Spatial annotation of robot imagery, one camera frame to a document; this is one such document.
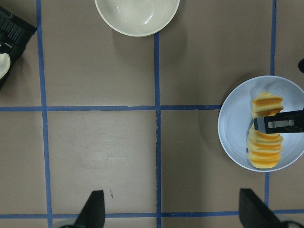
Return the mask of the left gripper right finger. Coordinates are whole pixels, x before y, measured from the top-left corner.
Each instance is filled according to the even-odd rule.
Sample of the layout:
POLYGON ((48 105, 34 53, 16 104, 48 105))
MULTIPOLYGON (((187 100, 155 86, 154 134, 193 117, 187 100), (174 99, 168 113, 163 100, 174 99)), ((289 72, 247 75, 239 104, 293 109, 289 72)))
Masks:
POLYGON ((251 190, 239 191, 239 220, 244 228, 283 228, 282 223, 251 190))

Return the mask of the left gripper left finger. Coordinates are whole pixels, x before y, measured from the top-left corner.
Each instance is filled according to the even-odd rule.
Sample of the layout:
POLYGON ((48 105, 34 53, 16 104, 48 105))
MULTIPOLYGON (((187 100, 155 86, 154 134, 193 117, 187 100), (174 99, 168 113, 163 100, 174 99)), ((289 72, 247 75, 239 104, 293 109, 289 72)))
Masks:
POLYGON ((105 224, 105 201, 102 190, 91 192, 77 217, 74 228, 103 228, 105 224))

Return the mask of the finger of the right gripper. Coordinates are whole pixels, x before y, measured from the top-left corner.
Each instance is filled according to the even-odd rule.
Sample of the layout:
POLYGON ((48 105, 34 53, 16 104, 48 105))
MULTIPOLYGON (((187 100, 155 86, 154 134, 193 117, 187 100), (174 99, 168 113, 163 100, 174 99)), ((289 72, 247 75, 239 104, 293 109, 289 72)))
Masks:
POLYGON ((304 58, 298 62, 298 69, 300 72, 304 73, 304 58))
POLYGON ((254 129, 261 133, 303 133, 304 111, 277 113, 253 119, 254 129))

